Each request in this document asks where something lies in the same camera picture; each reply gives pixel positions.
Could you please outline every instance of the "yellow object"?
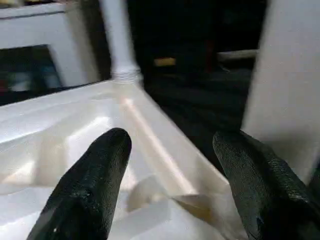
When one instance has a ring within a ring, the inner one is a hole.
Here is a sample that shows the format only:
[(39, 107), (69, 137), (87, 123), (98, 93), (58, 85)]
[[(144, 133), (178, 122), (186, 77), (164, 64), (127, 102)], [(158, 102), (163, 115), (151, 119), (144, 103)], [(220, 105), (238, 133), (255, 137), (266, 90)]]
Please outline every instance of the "yellow object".
[(157, 67), (174, 66), (176, 59), (173, 57), (157, 58), (154, 60), (154, 65)]

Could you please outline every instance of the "white panel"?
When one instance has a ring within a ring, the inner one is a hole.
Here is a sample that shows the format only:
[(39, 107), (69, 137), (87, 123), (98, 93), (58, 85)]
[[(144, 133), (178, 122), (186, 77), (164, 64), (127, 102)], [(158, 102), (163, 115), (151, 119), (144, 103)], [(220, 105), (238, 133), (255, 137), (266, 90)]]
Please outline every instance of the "white panel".
[(320, 1), (269, 9), (243, 130), (309, 181), (320, 139)]

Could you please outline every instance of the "white shelf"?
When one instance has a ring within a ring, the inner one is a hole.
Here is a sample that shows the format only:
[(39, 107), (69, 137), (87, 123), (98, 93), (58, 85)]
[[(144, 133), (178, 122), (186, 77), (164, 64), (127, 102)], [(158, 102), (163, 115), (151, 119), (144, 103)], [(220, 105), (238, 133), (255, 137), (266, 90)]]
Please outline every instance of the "white shelf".
[(22, 18), (31, 17), (37, 15), (46, 15), (54, 13), (65, 13), (67, 11), (76, 9), (78, 7), (77, 2), (68, 3), (48, 3), (32, 6), (22, 6), (0, 9), (0, 20), (8, 18)]

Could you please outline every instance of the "white foam tray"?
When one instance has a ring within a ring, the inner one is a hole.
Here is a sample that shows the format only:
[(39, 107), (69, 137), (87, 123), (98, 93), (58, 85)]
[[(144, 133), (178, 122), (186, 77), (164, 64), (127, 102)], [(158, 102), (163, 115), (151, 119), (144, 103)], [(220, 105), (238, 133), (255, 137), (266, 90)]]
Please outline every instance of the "white foam tray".
[[(227, 180), (139, 85), (111, 81), (0, 107), (0, 239), (26, 239), (60, 177), (113, 127), (128, 131), (132, 152), (110, 238), (222, 239), (168, 198), (223, 193)], [(154, 221), (117, 235), (142, 217)]]

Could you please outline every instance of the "white pole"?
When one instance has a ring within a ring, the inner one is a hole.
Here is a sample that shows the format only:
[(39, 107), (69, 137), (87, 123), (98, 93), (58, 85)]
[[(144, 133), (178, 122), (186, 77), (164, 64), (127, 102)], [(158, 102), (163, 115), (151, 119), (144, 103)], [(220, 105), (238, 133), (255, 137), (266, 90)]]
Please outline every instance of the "white pole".
[(134, 57), (125, 0), (100, 0), (111, 55), (111, 76), (117, 83), (138, 82), (142, 76)]

